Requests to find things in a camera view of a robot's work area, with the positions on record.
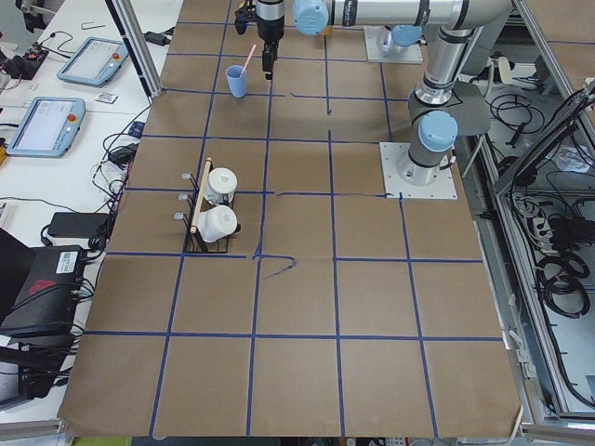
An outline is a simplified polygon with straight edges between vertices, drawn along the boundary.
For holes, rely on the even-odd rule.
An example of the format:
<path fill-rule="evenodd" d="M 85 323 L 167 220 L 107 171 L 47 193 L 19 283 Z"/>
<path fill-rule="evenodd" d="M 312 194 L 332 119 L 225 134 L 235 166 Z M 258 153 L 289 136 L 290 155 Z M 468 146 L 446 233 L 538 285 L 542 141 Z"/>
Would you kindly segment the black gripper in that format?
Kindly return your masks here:
<path fill-rule="evenodd" d="M 257 17 L 258 36 L 263 40 L 262 71 L 265 79 L 273 79 L 274 63 L 278 58 L 278 46 L 284 37 L 284 17 L 277 20 L 265 20 Z"/>

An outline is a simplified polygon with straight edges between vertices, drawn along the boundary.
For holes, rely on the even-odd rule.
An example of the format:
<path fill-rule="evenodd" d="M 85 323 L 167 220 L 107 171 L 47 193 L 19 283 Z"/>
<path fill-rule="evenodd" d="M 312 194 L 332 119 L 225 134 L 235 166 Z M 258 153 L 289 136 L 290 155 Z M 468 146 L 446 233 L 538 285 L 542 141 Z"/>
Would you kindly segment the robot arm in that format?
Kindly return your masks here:
<path fill-rule="evenodd" d="M 262 71 L 265 79 L 271 81 L 274 62 L 277 60 L 278 46 L 284 37 L 284 0 L 257 0 L 256 23 L 258 36 L 264 42 Z"/>
<path fill-rule="evenodd" d="M 412 140 L 408 164 L 424 168 L 438 165 L 458 136 L 455 118 L 445 105 L 452 97 L 457 76 L 475 47 L 480 29 L 510 11 L 509 1 L 296 1 L 293 18 L 304 35 L 315 35 L 328 26 L 355 25 L 435 25 L 438 34 L 430 49 L 424 76 L 412 91 L 408 109 Z M 437 113 L 448 125 L 445 142 L 434 142 L 443 127 Z"/>

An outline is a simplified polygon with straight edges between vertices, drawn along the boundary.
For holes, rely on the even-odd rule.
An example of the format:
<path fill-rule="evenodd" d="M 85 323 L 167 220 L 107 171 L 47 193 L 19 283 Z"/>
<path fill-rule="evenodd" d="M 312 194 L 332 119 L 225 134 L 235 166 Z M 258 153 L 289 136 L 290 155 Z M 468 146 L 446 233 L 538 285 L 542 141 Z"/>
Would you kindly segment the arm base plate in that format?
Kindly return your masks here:
<path fill-rule="evenodd" d="M 420 65 L 421 26 L 365 26 L 364 42 L 369 62 Z"/>
<path fill-rule="evenodd" d="M 434 167 L 420 167 L 410 159 L 409 147 L 409 143 L 379 144 L 385 195 L 393 199 L 456 200 L 447 156 Z"/>

